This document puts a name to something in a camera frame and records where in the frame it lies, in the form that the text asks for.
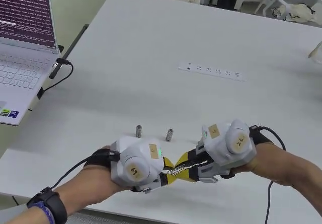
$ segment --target wristwatch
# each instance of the wristwatch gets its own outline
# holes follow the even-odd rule
[[[31,208],[38,202],[43,202],[51,211],[55,224],[65,224],[67,222],[67,211],[57,192],[53,192],[47,187],[31,198],[27,203],[27,207]]]

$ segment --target power outlet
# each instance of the power outlet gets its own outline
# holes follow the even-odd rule
[[[222,78],[227,78],[235,81],[245,81],[242,74],[239,72],[234,72],[234,71],[229,71],[229,70],[219,69],[219,68],[213,69],[211,67],[204,67],[204,66],[195,65],[192,63],[180,63],[178,66],[178,69],[201,73],[201,74],[208,74],[210,76],[222,77]]]

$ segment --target cable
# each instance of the cable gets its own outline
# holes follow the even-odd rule
[[[261,131],[261,130],[266,130],[266,131],[269,131],[271,134],[273,134],[277,140],[281,143],[282,145],[282,149],[284,151],[286,151],[286,147],[285,147],[285,144],[283,142],[283,140],[280,138],[280,136],[275,132],[273,131],[272,129],[270,129],[269,127],[258,127],[257,128],[258,131]],[[271,207],[271,188],[272,188],[272,185],[274,184],[273,181],[270,182],[270,184],[268,185],[268,188],[267,188],[267,192],[268,192],[268,199],[267,199],[267,210],[266,210],[266,218],[265,218],[265,224],[267,224],[267,221],[268,221],[268,217],[269,217],[269,214],[270,214],[270,207]]]
[[[270,132],[271,134],[273,134],[273,135],[277,138],[277,140],[281,143],[281,145],[282,145],[282,149],[286,151],[286,147],[285,147],[284,142],[282,141],[282,139],[280,138],[280,136],[279,136],[276,132],[274,132],[274,131],[273,131],[272,129],[270,129],[269,127],[262,127],[262,126],[258,127],[258,130],[259,130],[259,131],[261,131],[261,130],[269,131],[269,132]]]
[[[64,178],[66,178],[66,176],[67,176],[67,175],[69,175],[72,171],[74,171],[74,170],[75,170],[78,166],[80,166],[81,164],[83,164],[83,163],[87,162],[87,160],[89,160],[91,157],[92,157],[92,156],[89,156],[89,157],[87,157],[86,159],[84,159],[84,160],[82,160],[82,161],[78,162],[76,165],[74,165],[74,167],[72,167],[70,170],[68,170],[68,171],[66,172],[66,174],[64,174],[62,177],[60,177],[60,179],[56,182],[56,184],[54,184],[52,187],[49,187],[49,188],[50,188],[50,189],[54,189],[54,188],[56,188],[56,187],[59,185],[59,183],[60,183]]]
[[[69,78],[71,76],[71,74],[74,72],[74,66],[72,65],[71,62],[69,62],[68,60],[65,60],[65,59],[62,59],[62,58],[58,58],[57,59],[57,63],[59,64],[65,64],[65,65],[70,65],[71,66],[71,71],[70,73],[68,74],[68,76],[66,76],[65,78],[61,79],[59,82],[53,84],[52,86],[48,87],[47,89],[45,89],[43,92],[42,92],[42,95],[48,91],[49,89],[55,87],[56,85],[58,85],[59,83],[63,82],[64,80],[66,80],[67,78]]]
[[[270,182],[270,184],[268,185],[267,188],[267,192],[268,192],[268,198],[267,198],[267,210],[266,210],[266,217],[265,217],[265,224],[267,224],[268,221],[268,216],[270,215],[270,207],[271,207],[271,188],[272,185],[274,184],[273,181]]]
[[[14,196],[12,196],[12,199],[14,200],[14,202],[16,203],[16,205],[19,205],[19,203],[17,202],[17,200],[15,199]]]
[[[107,154],[94,154],[94,155],[91,155],[91,156],[89,156],[89,157],[87,157],[86,159],[84,159],[84,160],[82,160],[82,161],[80,161],[80,162],[78,162],[76,165],[74,165],[70,170],[68,170],[67,172],[66,172],[66,174],[64,174],[62,177],[60,177],[60,179],[52,186],[52,187],[49,187],[50,189],[54,189],[54,188],[56,188],[58,185],[59,185],[59,183],[64,179],[64,178],[66,178],[66,176],[67,175],[69,175],[72,171],[74,171],[77,167],[79,167],[80,165],[82,165],[82,164],[84,164],[84,163],[86,163],[90,158],[92,158],[92,157],[98,157],[98,156],[104,156],[104,157],[107,157],[107,158],[112,158],[113,159],[113,157],[114,157],[114,154],[113,154],[113,152],[111,151],[111,152],[108,152]]]

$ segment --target metal spring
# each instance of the metal spring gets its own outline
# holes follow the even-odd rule
[[[141,125],[136,126],[135,136],[136,137],[142,137],[142,126]]]
[[[170,142],[172,139],[172,136],[173,136],[173,129],[170,128],[166,136],[166,141]]]
[[[179,168],[174,168],[174,169],[171,169],[167,172],[168,175],[173,175],[173,176],[176,176],[178,174],[180,174],[181,172],[185,171],[189,169],[189,167],[179,167]]]

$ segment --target tan label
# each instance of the tan label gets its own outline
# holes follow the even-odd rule
[[[209,129],[211,138],[216,138],[216,137],[220,136],[220,133],[219,133],[219,129],[217,127],[217,124],[212,125],[208,129]]]
[[[155,144],[149,144],[151,158],[157,160],[159,158],[159,154],[157,153],[157,147]]]
[[[141,171],[138,169],[138,167],[135,164],[130,164],[126,168],[126,170],[129,173],[129,175],[132,176],[133,179],[136,181],[140,181],[140,179],[143,178]]]
[[[233,144],[234,150],[236,152],[240,152],[244,148],[247,141],[248,141],[248,137],[245,134],[241,133],[238,136],[236,142]]]

